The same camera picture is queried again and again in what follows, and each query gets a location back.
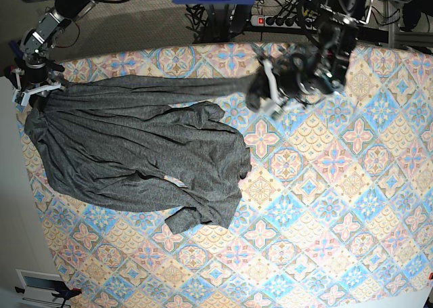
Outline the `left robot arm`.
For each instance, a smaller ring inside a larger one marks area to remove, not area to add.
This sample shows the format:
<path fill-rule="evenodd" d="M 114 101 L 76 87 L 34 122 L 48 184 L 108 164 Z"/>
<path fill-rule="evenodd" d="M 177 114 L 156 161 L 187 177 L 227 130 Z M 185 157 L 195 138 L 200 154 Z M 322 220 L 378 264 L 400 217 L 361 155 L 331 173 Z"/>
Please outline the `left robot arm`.
<path fill-rule="evenodd" d="M 350 55 L 373 7 L 373 0 L 293 1 L 288 11 L 312 48 L 284 50 L 278 57 L 253 48 L 260 64 L 246 93 L 246 105 L 253 112 L 278 117 L 292 100 L 312 106 L 326 96 L 343 93 Z"/>

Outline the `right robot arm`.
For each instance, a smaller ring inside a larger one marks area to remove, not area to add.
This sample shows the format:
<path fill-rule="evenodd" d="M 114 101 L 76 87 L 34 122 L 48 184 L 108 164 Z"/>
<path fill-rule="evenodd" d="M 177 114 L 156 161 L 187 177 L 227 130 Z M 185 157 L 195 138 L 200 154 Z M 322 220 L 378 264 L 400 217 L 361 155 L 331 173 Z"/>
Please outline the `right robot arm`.
<path fill-rule="evenodd" d="M 21 0 L 26 3 L 46 0 Z M 28 30 L 18 43 L 9 47 L 16 55 L 16 66 L 5 69 L 5 76 L 14 86 L 13 102 L 27 106 L 34 95 L 47 96 L 60 89 L 56 74 L 64 67 L 49 59 L 49 52 L 56 48 L 56 39 L 70 24 L 76 24 L 99 3 L 120 4 L 130 0 L 54 0 L 39 18 L 36 26 Z"/>

